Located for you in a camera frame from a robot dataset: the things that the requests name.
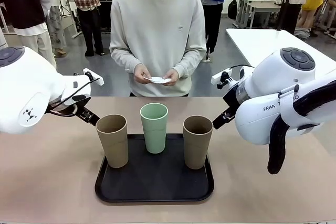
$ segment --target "black backpack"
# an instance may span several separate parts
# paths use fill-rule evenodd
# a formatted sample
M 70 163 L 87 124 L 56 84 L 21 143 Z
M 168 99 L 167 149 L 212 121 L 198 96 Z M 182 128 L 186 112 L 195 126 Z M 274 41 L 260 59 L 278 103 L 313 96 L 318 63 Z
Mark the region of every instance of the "black backpack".
M 238 12 L 237 1 L 232 0 L 232 2 L 229 4 L 229 7 L 227 9 L 227 16 L 230 19 L 236 20 L 237 12 Z

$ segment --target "brown cup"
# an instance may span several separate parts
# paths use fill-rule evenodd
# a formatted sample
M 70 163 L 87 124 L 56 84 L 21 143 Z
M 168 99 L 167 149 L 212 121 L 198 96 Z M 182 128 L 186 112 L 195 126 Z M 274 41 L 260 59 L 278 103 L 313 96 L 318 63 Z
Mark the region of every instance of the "brown cup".
M 128 162 L 127 120 L 121 115 L 107 115 L 96 123 L 101 145 L 109 165 L 120 168 Z
M 212 121 L 203 116 L 194 115 L 184 120 L 184 163 L 190 169 L 204 166 L 212 130 Z

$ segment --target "gray pants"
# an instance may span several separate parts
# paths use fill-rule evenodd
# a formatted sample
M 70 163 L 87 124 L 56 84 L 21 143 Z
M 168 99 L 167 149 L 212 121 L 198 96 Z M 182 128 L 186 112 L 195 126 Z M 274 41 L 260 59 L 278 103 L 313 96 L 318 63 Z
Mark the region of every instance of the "gray pants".
M 19 38 L 23 46 L 29 47 L 30 49 L 34 50 L 47 61 L 49 61 L 54 68 L 56 68 L 56 61 L 52 52 L 51 40 L 48 31 L 33 36 L 19 35 Z

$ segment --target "black tray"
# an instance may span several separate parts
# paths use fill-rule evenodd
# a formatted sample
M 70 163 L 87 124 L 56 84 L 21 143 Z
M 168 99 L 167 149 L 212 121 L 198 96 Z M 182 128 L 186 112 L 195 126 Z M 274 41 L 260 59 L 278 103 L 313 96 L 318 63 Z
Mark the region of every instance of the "black tray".
M 214 178 L 206 158 L 199 170 L 184 164 L 183 134 L 167 134 L 165 150 L 150 154 L 143 134 L 128 135 L 129 161 L 121 168 L 104 158 L 95 185 L 106 202 L 200 201 L 211 195 Z

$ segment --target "cup rim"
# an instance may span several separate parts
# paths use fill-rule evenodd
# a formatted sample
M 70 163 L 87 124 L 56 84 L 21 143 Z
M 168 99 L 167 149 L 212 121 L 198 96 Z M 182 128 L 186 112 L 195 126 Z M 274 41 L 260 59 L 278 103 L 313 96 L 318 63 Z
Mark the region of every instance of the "cup rim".
M 153 119 L 153 118 L 147 118 L 146 116 L 142 115 L 142 113 L 141 113 L 142 109 L 143 109 L 144 107 L 146 107 L 147 105 L 152 105 L 152 104 L 159 104 L 159 105 L 164 106 L 164 107 L 166 108 L 166 113 L 165 113 L 165 115 L 163 115 L 163 116 L 160 117 L 160 118 L 155 118 L 155 119 Z M 166 107 L 166 105 L 164 105 L 164 104 L 162 104 L 162 103 L 158 103 L 158 102 L 148 103 L 148 104 L 142 106 L 142 108 L 140 109 L 140 116 L 143 117 L 143 118 L 145 118 L 146 120 L 159 120 L 159 119 L 162 119 L 162 118 L 164 118 L 165 116 L 167 116 L 167 114 L 168 114 L 168 108 Z
M 104 131 L 101 131 L 100 129 L 98 129 L 97 125 L 98 125 L 99 121 L 106 118 L 107 116 L 111 116 L 111 115 L 118 115 L 118 116 L 121 116 L 122 118 L 124 118 L 125 119 L 125 125 L 121 129 L 119 129 L 117 131 L 113 131 L 113 132 L 104 132 Z M 127 127 L 127 119 L 123 115 L 120 115 L 120 114 L 110 114 L 110 115 L 103 116 L 96 123 L 96 130 L 100 133 L 103 133 L 103 134 L 114 134 L 114 133 L 122 131 L 125 127 Z
M 212 125 L 211 130 L 209 130 L 209 131 L 206 132 L 206 133 L 197 134 L 197 133 L 193 133 L 193 132 L 189 131 L 188 129 L 186 129 L 186 127 L 184 126 L 185 121 L 186 121 L 187 119 L 193 117 L 193 116 L 199 116 L 199 117 L 204 118 L 204 119 L 207 119 L 209 122 L 211 122 L 211 125 Z M 191 116 L 188 116 L 186 119 L 184 119 L 184 121 L 183 121 L 183 129 L 185 129 L 188 133 L 191 133 L 191 134 L 193 134 L 193 135 L 203 136 L 203 135 L 209 134 L 209 132 L 211 132 L 211 131 L 214 129 L 214 124 L 212 123 L 212 121 L 211 121 L 209 118 L 207 118 L 207 117 L 205 117 L 205 116 L 202 116 L 202 115 L 191 115 Z

